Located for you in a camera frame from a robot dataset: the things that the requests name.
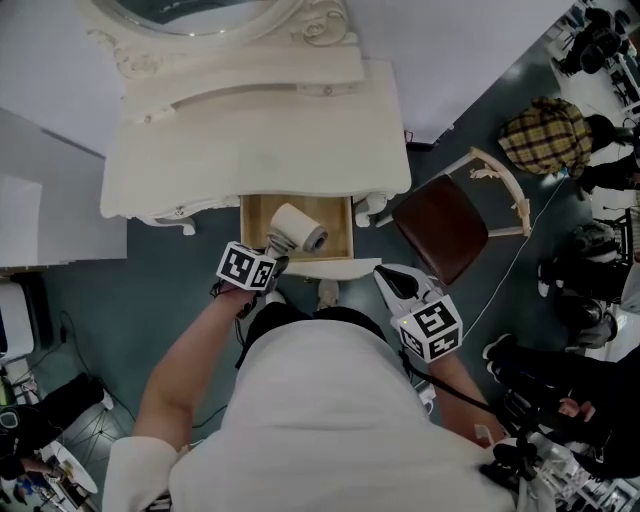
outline person in white shirt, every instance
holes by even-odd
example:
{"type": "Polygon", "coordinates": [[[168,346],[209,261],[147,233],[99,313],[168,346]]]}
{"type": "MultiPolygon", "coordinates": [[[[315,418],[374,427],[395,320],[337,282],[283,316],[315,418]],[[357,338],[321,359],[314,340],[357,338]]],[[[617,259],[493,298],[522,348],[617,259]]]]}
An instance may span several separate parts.
{"type": "MultiPolygon", "coordinates": [[[[430,423],[380,329],[347,308],[310,317],[274,302],[259,312],[220,429],[181,456],[252,299],[227,287],[154,369],[133,437],[112,447],[104,512],[514,510],[477,470],[490,455],[475,425],[498,441],[496,418],[438,391],[445,428],[430,423]]],[[[455,354],[429,370],[483,401],[455,354]]]]}

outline white vanity table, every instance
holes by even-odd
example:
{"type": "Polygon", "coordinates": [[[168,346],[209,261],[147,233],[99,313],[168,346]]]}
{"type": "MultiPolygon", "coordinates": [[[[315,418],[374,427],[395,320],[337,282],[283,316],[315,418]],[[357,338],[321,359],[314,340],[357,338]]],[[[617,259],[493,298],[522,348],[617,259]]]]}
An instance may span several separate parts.
{"type": "Polygon", "coordinates": [[[364,199],[366,225],[410,188],[393,70],[362,61],[341,0],[249,1],[163,25],[117,2],[77,4],[126,82],[105,217],[193,234],[200,210],[297,194],[364,199]]]}

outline gray floor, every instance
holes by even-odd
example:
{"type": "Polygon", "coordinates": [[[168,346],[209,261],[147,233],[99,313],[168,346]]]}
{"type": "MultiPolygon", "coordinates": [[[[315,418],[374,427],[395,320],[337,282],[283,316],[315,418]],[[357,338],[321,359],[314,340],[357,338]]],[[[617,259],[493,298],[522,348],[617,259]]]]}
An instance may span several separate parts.
{"type": "MultiPolygon", "coordinates": [[[[495,142],[499,126],[525,108],[532,97],[554,95],[557,88],[538,43],[469,108],[440,146],[431,153],[412,155],[414,187],[458,159],[471,145],[508,163],[495,142]]],[[[531,200],[533,220],[549,200],[557,182],[543,183],[537,176],[515,173],[531,200]]],[[[470,183],[465,174],[457,173],[456,181],[467,191],[489,227],[513,225],[515,214],[509,211],[510,202],[502,186],[488,180],[470,183]]],[[[572,185],[564,183],[538,221],[508,279],[466,338],[459,353],[490,399],[498,398],[503,390],[485,371],[480,352],[496,336],[514,332],[521,336],[524,344],[540,348],[559,348],[565,343],[565,328],[558,322],[551,305],[537,295],[536,263],[540,258],[551,256],[575,226],[589,216],[588,205],[577,201],[572,185]]],[[[198,234],[193,237],[183,237],[178,229],[151,228],[131,221],[127,260],[79,263],[52,268],[44,274],[54,321],[58,321],[58,312],[62,309],[71,314],[86,364],[133,414],[137,412],[153,366],[210,300],[208,291],[226,243],[237,240],[240,235],[237,209],[202,212],[195,216],[195,221],[198,234]]],[[[356,228],[354,238],[357,257],[419,264],[392,224],[381,229],[356,228]]],[[[523,240],[522,237],[490,240],[477,261],[450,287],[466,328],[493,294],[523,240]]],[[[314,307],[314,285],[293,278],[281,284],[290,301],[300,309],[314,307]]],[[[388,318],[371,277],[343,286],[341,303],[375,319],[388,318]]],[[[386,320],[384,324],[388,338],[394,338],[386,320]]],[[[230,338],[201,418],[229,399],[236,373],[233,365],[239,353],[238,343],[234,337],[230,338]]],[[[37,374],[42,387],[49,390],[81,369],[70,343],[40,365],[37,374]]],[[[127,414],[121,408],[117,408],[116,413],[122,429],[128,430],[131,420],[127,414]]],[[[87,415],[85,423],[92,417],[87,415]]],[[[195,437],[215,430],[220,419],[221,415],[197,430],[195,437]]],[[[93,430],[94,424],[85,432],[93,430]]],[[[110,435],[117,436],[119,429],[110,421],[104,428],[110,435]]],[[[75,447],[76,453],[87,458],[89,443],[91,441],[75,447]]],[[[89,469],[99,483],[104,478],[108,446],[108,440],[101,440],[90,457],[89,469]]]]}

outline plaid shirt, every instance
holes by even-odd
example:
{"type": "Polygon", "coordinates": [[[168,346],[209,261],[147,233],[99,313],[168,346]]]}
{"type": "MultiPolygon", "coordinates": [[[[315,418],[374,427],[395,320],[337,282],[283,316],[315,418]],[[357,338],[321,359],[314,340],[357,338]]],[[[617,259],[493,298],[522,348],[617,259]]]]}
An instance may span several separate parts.
{"type": "Polygon", "coordinates": [[[502,127],[498,142],[518,169],[551,174],[566,167],[577,179],[591,158],[593,136],[575,105],[535,98],[528,109],[502,127]]]}

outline shirt sleeve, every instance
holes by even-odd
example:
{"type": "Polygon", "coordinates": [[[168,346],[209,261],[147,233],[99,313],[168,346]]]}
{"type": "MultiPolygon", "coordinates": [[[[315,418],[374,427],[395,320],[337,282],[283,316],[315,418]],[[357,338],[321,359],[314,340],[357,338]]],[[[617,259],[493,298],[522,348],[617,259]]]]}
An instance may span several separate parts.
{"type": "Polygon", "coordinates": [[[152,437],[127,437],[111,447],[104,487],[104,512],[140,512],[169,489],[178,460],[171,445],[152,437]]]}
{"type": "Polygon", "coordinates": [[[18,457],[5,457],[0,459],[0,476],[5,480],[15,480],[26,471],[18,457]]]}

